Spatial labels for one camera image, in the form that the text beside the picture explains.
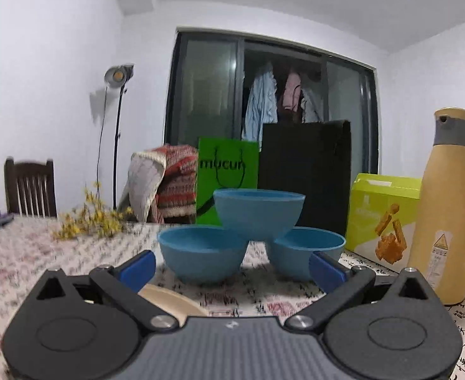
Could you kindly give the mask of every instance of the blue bowl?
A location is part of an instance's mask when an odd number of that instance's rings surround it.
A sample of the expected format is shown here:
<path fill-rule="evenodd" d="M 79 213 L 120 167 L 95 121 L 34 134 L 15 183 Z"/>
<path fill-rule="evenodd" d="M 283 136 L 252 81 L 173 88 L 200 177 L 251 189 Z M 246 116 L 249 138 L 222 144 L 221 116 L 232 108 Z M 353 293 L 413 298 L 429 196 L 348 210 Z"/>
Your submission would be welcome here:
<path fill-rule="evenodd" d="M 270 263 L 280 274 L 297 281 L 310 281 L 310 255 L 325 251 L 338 261 L 344 246 L 345 238 L 332 231 L 294 227 L 285 236 L 266 243 L 266 250 Z"/>
<path fill-rule="evenodd" d="M 222 225 L 254 241 L 273 241 L 288 233 L 303 209 L 297 193 L 247 188 L 224 188 L 213 193 Z"/>
<path fill-rule="evenodd" d="M 162 256 L 183 282 L 219 283 L 239 271 L 248 240 L 217 226 L 186 225 L 158 234 Z"/>

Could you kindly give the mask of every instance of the green paper bag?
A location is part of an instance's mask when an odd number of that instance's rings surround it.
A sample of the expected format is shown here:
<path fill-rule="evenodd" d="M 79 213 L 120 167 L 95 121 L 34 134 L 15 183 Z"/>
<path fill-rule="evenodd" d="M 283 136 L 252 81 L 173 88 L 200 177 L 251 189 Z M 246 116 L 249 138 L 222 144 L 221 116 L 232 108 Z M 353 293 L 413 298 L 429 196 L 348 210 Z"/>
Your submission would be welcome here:
<path fill-rule="evenodd" d="M 222 225 L 213 191 L 219 188 L 257 188 L 259 146 L 256 142 L 200 138 L 197 179 L 197 224 Z"/>

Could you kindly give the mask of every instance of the white wall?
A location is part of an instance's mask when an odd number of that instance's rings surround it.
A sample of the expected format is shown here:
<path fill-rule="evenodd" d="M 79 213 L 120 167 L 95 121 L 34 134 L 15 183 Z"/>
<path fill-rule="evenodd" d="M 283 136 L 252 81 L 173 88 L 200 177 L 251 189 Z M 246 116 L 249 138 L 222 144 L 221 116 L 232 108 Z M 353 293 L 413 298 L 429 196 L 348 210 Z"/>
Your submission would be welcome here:
<path fill-rule="evenodd" d="M 58 211 L 83 201 L 101 122 L 90 94 L 104 87 L 122 19 L 116 0 L 0 0 L 0 209 L 9 155 L 54 160 Z"/>
<path fill-rule="evenodd" d="M 399 162 L 399 155 L 395 155 L 399 150 L 395 146 L 396 118 L 389 104 L 382 102 L 384 51 L 329 26 L 278 12 L 221 3 L 171 2 L 160 4 L 151 13 L 128 16 L 123 24 L 119 59 L 135 63 L 135 68 L 122 108 L 125 129 L 119 146 L 119 190 L 126 179 L 130 154 L 163 142 L 167 85 L 178 27 L 230 30 L 295 41 L 377 68 L 381 136 L 383 144 L 392 150 L 382 170 L 395 172 Z"/>
<path fill-rule="evenodd" d="M 434 137 L 434 111 L 465 108 L 465 23 L 388 58 L 387 101 L 402 110 L 400 175 L 421 177 Z"/>

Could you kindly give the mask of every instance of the window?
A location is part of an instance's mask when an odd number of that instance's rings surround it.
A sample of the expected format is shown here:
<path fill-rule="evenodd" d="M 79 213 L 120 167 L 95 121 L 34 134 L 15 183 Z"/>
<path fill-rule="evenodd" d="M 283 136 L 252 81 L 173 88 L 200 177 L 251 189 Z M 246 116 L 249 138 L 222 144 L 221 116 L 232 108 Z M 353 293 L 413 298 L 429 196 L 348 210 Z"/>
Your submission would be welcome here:
<path fill-rule="evenodd" d="M 352 179 L 359 172 L 378 172 L 378 114 L 372 70 L 317 50 L 239 35 L 178 34 L 165 141 L 196 147 L 201 136 L 242 138 L 248 99 L 255 79 L 266 66 L 274 77 L 273 100 L 279 121 L 349 120 Z M 293 110 L 282 98 L 291 73 L 299 78 L 293 85 Z"/>

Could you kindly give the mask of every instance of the cardboard box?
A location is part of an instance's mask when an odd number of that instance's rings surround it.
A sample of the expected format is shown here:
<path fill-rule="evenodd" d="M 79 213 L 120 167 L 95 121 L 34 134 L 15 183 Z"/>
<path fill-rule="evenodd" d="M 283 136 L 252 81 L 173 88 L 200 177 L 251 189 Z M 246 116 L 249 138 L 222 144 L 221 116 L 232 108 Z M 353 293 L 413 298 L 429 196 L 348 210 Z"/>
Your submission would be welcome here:
<path fill-rule="evenodd" d="M 360 173 L 350 192 L 346 245 L 398 273 L 406 267 L 421 180 Z"/>

